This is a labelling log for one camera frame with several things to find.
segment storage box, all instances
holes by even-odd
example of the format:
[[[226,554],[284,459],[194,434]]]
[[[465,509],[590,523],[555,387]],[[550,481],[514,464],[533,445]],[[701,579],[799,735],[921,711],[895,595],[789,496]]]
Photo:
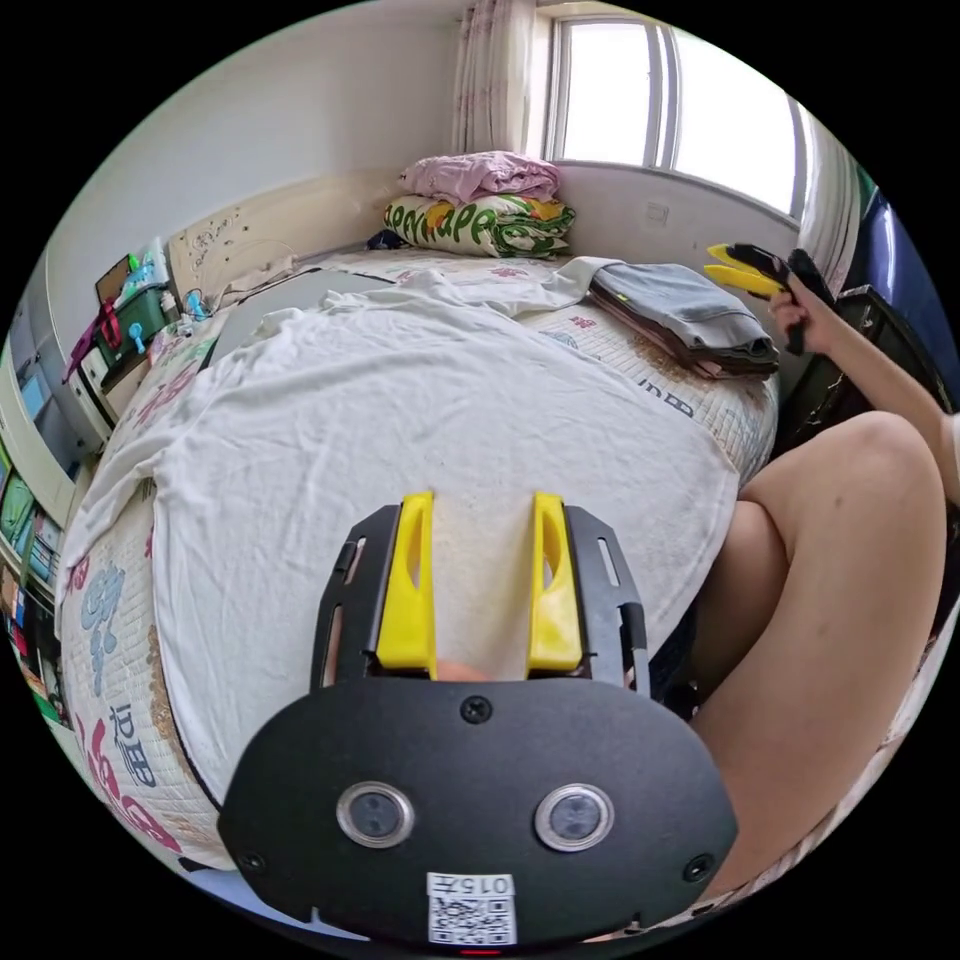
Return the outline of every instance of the storage box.
[[[130,336],[130,327],[135,323],[140,324],[140,339],[144,347],[167,325],[167,319],[160,306],[163,291],[163,287],[146,287],[134,294],[117,310],[121,338],[119,346],[111,346],[103,330],[97,330],[96,344],[108,367],[112,369],[131,353],[136,353],[137,343]]]

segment person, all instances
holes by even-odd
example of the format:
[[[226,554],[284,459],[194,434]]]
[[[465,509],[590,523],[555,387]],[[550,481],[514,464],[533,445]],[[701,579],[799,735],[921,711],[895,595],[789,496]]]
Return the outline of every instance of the person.
[[[803,321],[808,350],[876,409],[744,486],[697,599],[690,722],[740,828],[705,900],[773,866],[867,767],[930,638],[945,494],[960,499],[960,423],[796,278],[790,287],[771,301],[777,325]],[[440,679],[484,678],[444,663]]]
[[[960,505],[960,416],[944,413],[913,377],[799,280],[793,278],[790,285],[791,293],[777,294],[770,301],[770,312],[784,336],[792,324],[805,323],[810,351],[832,360],[874,408],[910,423],[937,461],[947,498]]]

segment wall socket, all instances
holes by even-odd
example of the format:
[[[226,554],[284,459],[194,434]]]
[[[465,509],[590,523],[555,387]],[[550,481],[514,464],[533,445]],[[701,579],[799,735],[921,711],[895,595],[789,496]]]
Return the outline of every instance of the wall socket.
[[[653,203],[651,201],[647,204],[647,225],[651,227],[665,227],[667,225],[667,217],[669,214],[670,208],[668,206],[662,203]]]

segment camera lens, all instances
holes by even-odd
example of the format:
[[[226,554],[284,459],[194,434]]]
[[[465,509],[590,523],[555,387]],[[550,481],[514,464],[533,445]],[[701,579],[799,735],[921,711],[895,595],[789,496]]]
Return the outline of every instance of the camera lens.
[[[613,804],[598,787],[572,783],[549,794],[534,818],[537,836],[552,850],[578,853],[600,843],[613,826]]]
[[[358,783],[340,797],[337,822],[354,843],[395,847],[410,836],[413,807],[399,790],[385,783]]]

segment printed mattress cover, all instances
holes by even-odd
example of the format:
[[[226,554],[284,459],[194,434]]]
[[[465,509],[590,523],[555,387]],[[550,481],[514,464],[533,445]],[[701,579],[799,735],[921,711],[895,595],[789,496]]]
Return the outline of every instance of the printed mattress cover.
[[[541,279],[556,263],[514,260],[504,265],[423,251],[377,251],[337,255],[324,260],[323,266],[387,280],[436,269],[456,282],[457,277],[476,277],[478,271],[492,276],[516,276],[512,271],[523,271],[531,279]],[[112,435],[105,458],[164,415],[197,375],[228,314],[223,311],[206,321],[189,339],[168,333],[158,336],[151,348],[151,370]],[[775,382],[745,388],[692,377],[588,304],[532,316],[526,322],[572,349],[611,363],[703,424],[727,451],[743,482],[766,461],[776,428]],[[177,855],[232,870],[217,834],[218,811],[192,771],[167,698],[154,624],[154,497],[153,484],[144,482],[115,526],[69,573],[59,618],[68,707],[101,799],[118,819]],[[710,904],[698,905],[698,915],[742,900],[771,883],[815,849],[853,810],[912,727],[945,656],[952,628],[953,620],[931,639],[887,737],[842,803],[763,875]],[[690,916],[688,911],[667,925]]]

